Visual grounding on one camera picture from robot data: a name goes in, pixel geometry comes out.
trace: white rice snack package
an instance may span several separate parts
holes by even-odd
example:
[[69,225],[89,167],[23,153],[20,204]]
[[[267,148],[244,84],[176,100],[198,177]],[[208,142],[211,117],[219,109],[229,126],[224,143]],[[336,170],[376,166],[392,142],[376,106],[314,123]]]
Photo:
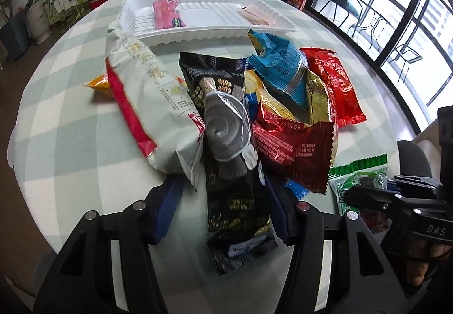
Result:
[[167,174],[184,173],[196,186],[205,126],[182,74],[170,74],[118,22],[109,26],[106,68],[115,100],[148,162]]

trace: tray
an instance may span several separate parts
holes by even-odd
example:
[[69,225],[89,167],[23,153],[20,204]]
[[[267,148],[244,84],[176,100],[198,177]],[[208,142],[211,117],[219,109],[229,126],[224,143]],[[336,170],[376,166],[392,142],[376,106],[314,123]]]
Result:
[[[297,27],[262,0],[180,0],[177,7],[186,27],[154,29],[153,2],[156,0],[126,0],[119,23],[148,46],[160,43],[244,37],[250,29],[275,34],[296,32]],[[254,6],[273,18],[272,27],[253,25],[237,13],[242,7]]]

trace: pink snack package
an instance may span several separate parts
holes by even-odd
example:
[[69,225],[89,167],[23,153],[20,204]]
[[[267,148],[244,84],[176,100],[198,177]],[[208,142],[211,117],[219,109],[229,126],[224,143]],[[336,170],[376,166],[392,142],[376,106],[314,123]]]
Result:
[[180,0],[157,0],[153,2],[155,30],[168,29],[171,27],[185,27],[176,7]]

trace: table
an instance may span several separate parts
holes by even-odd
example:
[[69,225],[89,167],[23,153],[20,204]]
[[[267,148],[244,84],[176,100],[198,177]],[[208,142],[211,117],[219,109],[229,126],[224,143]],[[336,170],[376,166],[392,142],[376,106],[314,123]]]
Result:
[[[377,26],[379,25],[379,23],[381,21],[385,21],[387,24],[389,24],[393,29],[395,29],[395,27],[390,23],[390,21],[388,21],[385,17],[383,17],[379,12],[377,12],[370,4],[368,4],[367,2],[363,1],[363,0],[359,0],[360,3],[363,3],[365,6],[366,6],[366,9],[365,11],[363,12],[362,16],[359,17],[359,20],[357,21],[357,24],[356,25],[351,25],[349,28],[348,28],[348,31],[349,29],[351,28],[354,28],[354,33],[352,33],[352,36],[351,38],[354,39],[354,35],[357,31],[357,29],[360,28],[360,31],[358,31],[357,33],[360,34],[360,32],[364,31],[364,30],[367,30],[367,29],[370,29],[371,28],[371,34],[370,34],[370,38],[371,38],[371,45],[370,45],[370,48],[368,50],[371,49],[371,47],[373,47],[373,36],[374,36],[374,39],[376,40],[376,44],[378,45],[378,48],[377,48],[377,51],[380,52],[381,51],[381,47],[379,45],[379,43],[377,42],[377,39],[378,37],[376,37],[374,35],[375,31],[376,31],[376,28]],[[372,10],[373,12],[373,18],[371,19],[370,23],[368,24],[368,26],[366,27],[363,27],[363,26],[360,26],[359,25],[359,22],[361,19],[365,19],[366,17],[366,14],[368,13],[369,10]]]
[[[86,211],[121,211],[144,198],[164,179],[142,156],[117,104],[93,95],[93,90],[83,85],[105,71],[107,26],[118,18],[123,2],[110,0],[72,27],[44,57],[20,103],[15,174],[38,228],[56,252]],[[321,24],[286,3],[266,2],[300,28],[289,34],[296,46],[338,52],[368,118],[340,130],[336,164],[387,153],[390,176],[397,174],[399,158],[389,116],[366,69]],[[152,49],[177,75],[181,75],[180,51],[231,58],[254,53],[245,37],[193,40]],[[327,195],[311,193],[306,200],[321,211],[335,211],[330,191]],[[293,248],[280,246],[236,272],[219,277],[208,255],[206,234],[206,193],[202,188],[195,192],[188,187],[167,237],[150,248],[169,312],[273,313]],[[118,251],[119,244],[113,242],[115,294],[117,304],[124,308]],[[325,285],[321,291],[326,294]]]

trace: sliding glass door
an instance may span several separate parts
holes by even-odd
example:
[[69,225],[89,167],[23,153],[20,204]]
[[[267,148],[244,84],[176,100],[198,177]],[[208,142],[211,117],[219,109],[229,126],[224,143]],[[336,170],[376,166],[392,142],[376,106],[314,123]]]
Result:
[[389,86],[415,131],[453,104],[453,10],[447,0],[307,0]]

